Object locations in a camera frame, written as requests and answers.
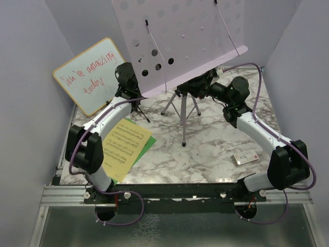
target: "whiteboard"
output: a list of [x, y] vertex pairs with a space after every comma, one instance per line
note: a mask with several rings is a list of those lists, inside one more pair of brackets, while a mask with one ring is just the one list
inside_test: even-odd
[[105, 38], [63, 64], [54, 78], [87, 116], [113, 99], [118, 81], [115, 69], [124, 59], [110, 38]]

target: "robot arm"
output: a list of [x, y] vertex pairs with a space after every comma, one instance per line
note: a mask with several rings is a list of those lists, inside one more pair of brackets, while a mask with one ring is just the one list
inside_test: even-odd
[[[103, 112], [113, 105], [128, 99], [141, 97], [137, 80], [131, 64], [124, 63], [116, 71], [119, 81], [119, 90]], [[216, 70], [194, 78], [187, 83], [177, 87], [178, 90], [189, 92], [194, 97], [204, 98], [210, 96], [226, 104], [223, 109], [224, 117], [233, 127], [248, 134], [253, 138], [270, 156], [270, 164], [267, 172], [252, 174], [237, 182], [241, 196], [261, 189], [285, 189], [297, 182], [309, 177], [309, 167], [290, 147], [273, 138], [268, 132], [254, 120], [252, 110], [246, 105], [245, 99], [249, 96], [249, 84], [243, 77], [236, 77], [228, 86], [217, 82]], [[132, 110], [137, 109], [139, 101], [123, 103], [107, 113], [105, 117], [86, 135], [87, 145], [80, 145], [74, 158], [74, 166], [83, 170], [88, 179], [99, 189], [107, 191], [111, 188], [111, 179], [105, 174], [101, 164], [103, 162], [102, 139], [109, 131]], [[65, 158], [70, 161], [73, 150], [82, 134], [103, 114], [100, 113], [83, 127], [72, 126], [69, 130]], [[274, 133], [271, 127], [261, 122]], [[281, 137], [292, 143], [299, 151], [307, 157], [306, 145], [298, 140], [292, 142], [289, 138]]]

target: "gray wall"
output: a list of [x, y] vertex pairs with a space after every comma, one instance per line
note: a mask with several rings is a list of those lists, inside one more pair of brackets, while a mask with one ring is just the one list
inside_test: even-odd
[[[301, 0], [245, 0], [245, 44], [249, 50], [227, 65], [265, 65]], [[111, 0], [45, 0], [75, 55], [104, 37], [113, 39], [129, 61]]]
[[28, 246], [73, 103], [52, 71], [72, 53], [43, 0], [0, 1], [0, 240]]
[[304, 0], [265, 67], [265, 83], [283, 134], [304, 140], [318, 183], [312, 197], [329, 245], [329, 9]]

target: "marble countertop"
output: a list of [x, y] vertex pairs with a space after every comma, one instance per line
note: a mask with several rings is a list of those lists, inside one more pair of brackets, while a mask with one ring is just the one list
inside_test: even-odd
[[[252, 107], [258, 89], [258, 71], [255, 69], [234, 69], [221, 76], [219, 83], [227, 85], [234, 77], [243, 76], [249, 81], [250, 96], [247, 104]], [[131, 168], [123, 183], [216, 183], [236, 182], [255, 172], [268, 168], [270, 157], [248, 135], [228, 124], [222, 113], [222, 106], [211, 98], [197, 99], [201, 116], [194, 111], [187, 120], [186, 143], [182, 147], [182, 126], [172, 106], [165, 116], [160, 112], [171, 98], [173, 91], [141, 102], [141, 109], [150, 119], [148, 123], [140, 113], [132, 113], [136, 124], [153, 132], [157, 142]], [[180, 111], [180, 98], [174, 104]], [[187, 114], [193, 108], [191, 97], [187, 99]], [[265, 85], [262, 85], [256, 111], [258, 117], [275, 130], [279, 130]], [[83, 125], [94, 116], [87, 117], [78, 110], [74, 124]], [[236, 166], [234, 154], [254, 149], [259, 160]], [[61, 185], [86, 184], [82, 175], [68, 173], [68, 162], [63, 161]]]

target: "whiteboard wooden frame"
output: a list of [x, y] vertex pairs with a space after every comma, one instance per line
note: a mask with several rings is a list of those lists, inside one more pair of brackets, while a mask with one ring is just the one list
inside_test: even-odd
[[55, 69], [52, 73], [52, 76], [55, 78], [55, 80], [57, 80], [57, 82], [61, 85], [61, 87], [64, 89], [64, 91], [70, 96], [70, 98], [74, 101], [74, 103], [81, 109], [81, 111], [83, 112], [84, 115], [86, 116], [92, 116], [95, 114], [95, 112], [97, 112], [98, 110], [100, 110], [101, 108], [103, 108], [105, 105], [106, 105], [106, 102], [104, 103], [104, 105], [102, 105], [101, 107], [99, 107], [97, 110], [95, 110], [93, 113], [91, 114], [87, 114], [84, 109], [77, 103], [77, 101], [73, 98], [73, 96], [68, 92], [68, 90], [65, 88], [65, 86], [62, 84], [61, 80], [58, 79], [56, 76], [55, 76], [55, 73], [61, 69], [62, 67], [64, 67], [65, 65], [67, 65], [68, 63], [70, 63], [71, 61], [73, 61], [74, 59], [80, 57], [81, 55], [85, 54], [87, 51], [89, 51], [90, 49], [92, 49], [93, 47], [97, 46], [98, 44], [102, 43], [104, 40], [110, 40], [114, 47], [116, 48], [117, 52], [119, 53], [121, 59], [125, 62], [125, 59], [123, 58], [122, 54], [120, 53], [119, 49], [117, 48], [117, 46], [115, 45], [115, 43], [113, 42], [113, 40], [109, 37], [107, 38], [104, 38], [102, 39], [101, 41], [97, 42], [95, 45], [91, 46], [90, 48], [88, 48], [87, 50], [83, 51], [82, 53], [80, 53], [79, 55], [75, 56], [74, 58], [72, 58], [71, 60], [69, 60], [68, 62], [64, 63], [63, 65], [61, 65], [60, 67], [58, 67], [57, 69]]

